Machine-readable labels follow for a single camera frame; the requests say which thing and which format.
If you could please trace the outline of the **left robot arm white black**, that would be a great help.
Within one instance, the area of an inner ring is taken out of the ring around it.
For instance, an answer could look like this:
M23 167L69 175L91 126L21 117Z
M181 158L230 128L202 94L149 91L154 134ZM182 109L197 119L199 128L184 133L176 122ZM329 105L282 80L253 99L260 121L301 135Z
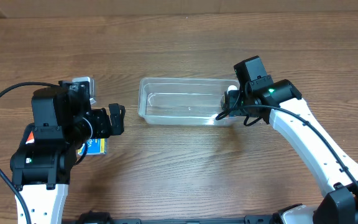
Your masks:
M33 103L34 123L26 127L11 157L19 223L61 223L70 172L81 162L76 152L90 139L107 139L124 131L125 107L110 104L92 110L68 103Z

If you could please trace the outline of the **dark bottle white cap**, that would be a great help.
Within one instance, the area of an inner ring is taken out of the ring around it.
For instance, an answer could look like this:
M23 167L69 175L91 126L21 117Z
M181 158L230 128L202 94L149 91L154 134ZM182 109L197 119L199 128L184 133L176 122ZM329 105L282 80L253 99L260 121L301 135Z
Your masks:
M232 108L236 104L238 96L238 88L235 85L230 85L221 98L221 108L223 110Z

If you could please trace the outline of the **white Hansaplast plaster box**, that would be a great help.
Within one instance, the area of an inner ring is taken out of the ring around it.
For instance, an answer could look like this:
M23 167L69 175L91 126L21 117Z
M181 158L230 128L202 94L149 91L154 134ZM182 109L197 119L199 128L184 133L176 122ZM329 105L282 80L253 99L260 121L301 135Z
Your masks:
M77 77L72 80L75 83L80 83L81 86L86 88L86 91L89 94L90 104L93 105L96 103L96 84L93 78L91 77Z

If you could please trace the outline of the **blue yellow VapoDrops box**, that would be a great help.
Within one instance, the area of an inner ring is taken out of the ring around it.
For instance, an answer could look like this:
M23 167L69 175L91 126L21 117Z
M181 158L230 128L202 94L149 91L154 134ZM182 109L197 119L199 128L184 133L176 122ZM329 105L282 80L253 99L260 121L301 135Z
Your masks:
M88 147L87 155L103 155L107 154L107 139L90 139L86 142Z

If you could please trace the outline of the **clear plastic container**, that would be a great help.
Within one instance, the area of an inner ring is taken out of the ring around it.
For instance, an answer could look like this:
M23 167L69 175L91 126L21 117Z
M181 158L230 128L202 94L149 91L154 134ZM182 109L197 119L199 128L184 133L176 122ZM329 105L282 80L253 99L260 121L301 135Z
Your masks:
M237 80L208 78L143 78L139 85L138 114L148 124L230 126L235 117L217 120L228 90Z

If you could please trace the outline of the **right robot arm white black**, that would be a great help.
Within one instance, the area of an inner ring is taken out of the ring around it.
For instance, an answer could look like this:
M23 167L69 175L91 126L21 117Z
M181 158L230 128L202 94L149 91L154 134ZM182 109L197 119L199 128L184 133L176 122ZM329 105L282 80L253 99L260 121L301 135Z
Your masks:
M226 116L264 120L294 148L323 196L317 207L293 205L273 214L272 223L358 223L358 163L348 156L313 116L288 80L247 82L229 88L222 100Z

